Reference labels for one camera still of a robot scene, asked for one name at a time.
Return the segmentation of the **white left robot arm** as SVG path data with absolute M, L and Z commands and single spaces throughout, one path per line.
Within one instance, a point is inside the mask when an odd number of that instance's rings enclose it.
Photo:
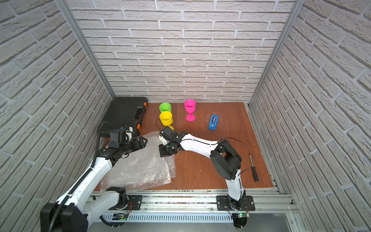
M 98 151 L 98 156 L 77 182 L 55 203 L 47 203 L 40 211 L 42 232 L 86 232 L 90 225 L 111 208 L 123 210 L 124 215 L 141 206 L 141 196 L 128 196 L 126 189 L 109 187 L 91 203 L 87 203 L 93 190 L 116 162 L 131 152 L 146 147 L 147 139 L 133 138 L 129 143 L 112 143 Z

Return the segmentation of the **yellow plastic wine glass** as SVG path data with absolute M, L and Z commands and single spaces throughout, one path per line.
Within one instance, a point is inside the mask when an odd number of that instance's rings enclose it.
M 169 111 L 164 111 L 159 115 L 160 121 L 163 126 L 169 127 L 170 129 L 174 130 L 172 123 L 173 123 L 173 114 Z

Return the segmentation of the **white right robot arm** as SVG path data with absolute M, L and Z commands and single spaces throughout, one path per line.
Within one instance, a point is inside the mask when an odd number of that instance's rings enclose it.
M 233 203 L 240 203 L 245 195 L 241 180 L 242 158 L 225 139 L 217 141 L 204 140 L 189 133 L 159 133 L 159 151 L 161 157 L 168 157 L 178 151 L 192 151 L 209 158 L 218 174 L 226 180 L 228 198 Z

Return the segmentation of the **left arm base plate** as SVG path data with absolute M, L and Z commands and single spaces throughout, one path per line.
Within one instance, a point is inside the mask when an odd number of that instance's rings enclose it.
M 128 195 L 127 203 L 111 207 L 110 210 L 138 211 L 141 208 L 143 195 Z

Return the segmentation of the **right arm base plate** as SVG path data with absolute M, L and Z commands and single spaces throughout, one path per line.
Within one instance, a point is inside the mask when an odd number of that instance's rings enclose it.
M 252 196 L 243 195 L 242 199 L 236 201 L 229 196 L 218 195 L 216 196 L 216 205 L 218 211 L 255 211 L 255 203 Z

